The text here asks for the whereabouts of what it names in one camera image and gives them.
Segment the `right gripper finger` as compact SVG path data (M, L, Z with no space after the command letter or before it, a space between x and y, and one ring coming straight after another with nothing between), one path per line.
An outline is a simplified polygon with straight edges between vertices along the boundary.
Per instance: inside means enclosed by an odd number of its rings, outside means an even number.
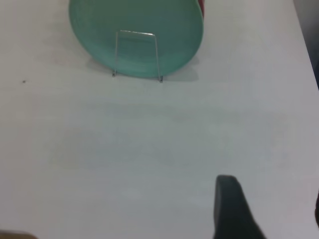
M215 183L214 239L264 239L236 177L219 175Z

